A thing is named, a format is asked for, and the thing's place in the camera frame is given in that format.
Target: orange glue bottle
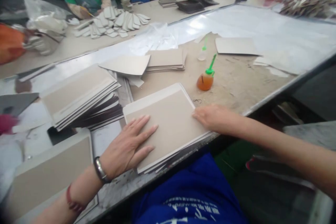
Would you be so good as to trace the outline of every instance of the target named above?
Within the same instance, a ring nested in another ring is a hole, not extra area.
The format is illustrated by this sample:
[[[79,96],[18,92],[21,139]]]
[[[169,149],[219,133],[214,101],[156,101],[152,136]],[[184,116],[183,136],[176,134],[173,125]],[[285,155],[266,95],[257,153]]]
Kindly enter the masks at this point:
[[[197,87],[200,90],[207,91],[212,87],[212,84],[214,82],[214,74],[215,71],[212,69],[212,66],[215,62],[217,54],[215,54],[212,58],[211,65],[208,69],[205,70],[205,73],[202,73],[201,76],[197,80]]]

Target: green nozzle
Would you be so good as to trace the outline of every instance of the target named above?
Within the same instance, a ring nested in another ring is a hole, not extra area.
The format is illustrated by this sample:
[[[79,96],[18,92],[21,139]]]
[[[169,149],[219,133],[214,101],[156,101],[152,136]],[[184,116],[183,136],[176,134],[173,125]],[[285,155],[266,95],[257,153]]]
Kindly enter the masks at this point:
[[[205,70],[205,73],[208,74],[208,75],[212,75],[213,76],[215,74],[215,71],[212,69],[212,66],[213,66],[213,64],[215,62],[216,56],[217,56],[217,54],[215,54],[213,56],[211,64],[210,64],[210,67]]]
[[[208,36],[205,36],[205,40],[204,40],[204,46],[202,47],[202,51],[205,51],[207,49],[207,41],[208,41]]]

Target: silver bangle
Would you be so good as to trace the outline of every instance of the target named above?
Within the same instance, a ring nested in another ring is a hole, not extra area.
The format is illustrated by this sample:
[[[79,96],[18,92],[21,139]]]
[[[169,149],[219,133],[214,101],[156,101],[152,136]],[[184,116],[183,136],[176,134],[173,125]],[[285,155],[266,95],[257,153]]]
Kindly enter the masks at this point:
[[[99,157],[96,157],[93,161],[94,168],[96,169],[96,173],[101,181],[104,182],[104,184],[111,183],[112,180],[109,180],[106,173],[103,171],[102,165],[99,161]]]

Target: bracelet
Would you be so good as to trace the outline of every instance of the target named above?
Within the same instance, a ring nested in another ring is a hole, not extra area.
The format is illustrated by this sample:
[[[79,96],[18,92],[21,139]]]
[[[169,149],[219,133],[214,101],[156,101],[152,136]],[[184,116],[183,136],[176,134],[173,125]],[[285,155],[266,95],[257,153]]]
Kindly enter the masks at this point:
[[[93,164],[94,164],[94,169],[96,170],[96,173],[99,177],[99,179],[104,183],[108,184],[111,183],[112,180],[108,179],[106,173],[103,171],[102,165],[99,161],[99,156],[94,158]]]
[[[66,190],[66,201],[69,205],[69,209],[77,212],[77,213],[81,213],[86,206],[83,206],[82,204],[76,202],[76,201],[72,201],[71,196],[70,196],[70,188],[71,188],[71,184],[69,185],[68,189]]]

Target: hand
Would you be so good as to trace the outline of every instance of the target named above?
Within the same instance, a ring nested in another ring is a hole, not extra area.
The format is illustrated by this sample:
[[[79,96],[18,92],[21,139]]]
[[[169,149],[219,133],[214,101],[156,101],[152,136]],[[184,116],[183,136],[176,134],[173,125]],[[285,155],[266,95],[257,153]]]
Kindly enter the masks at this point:
[[[232,136],[235,136],[239,131],[240,123],[245,118],[217,104],[197,107],[192,116],[206,129]]]
[[[153,146],[145,146],[137,151],[138,146],[158,128],[154,125],[148,131],[139,134],[149,118],[150,116],[146,115],[130,121],[100,157],[102,169],[109,179],[136,167],[154,149]]]
[[[86,8],[81,7],[80,9],[81,9],[80,10],[80,14],[82,15],[83,19],[89,19],[89,18],[91,18],[91,15],[90,15],[89,11]]]

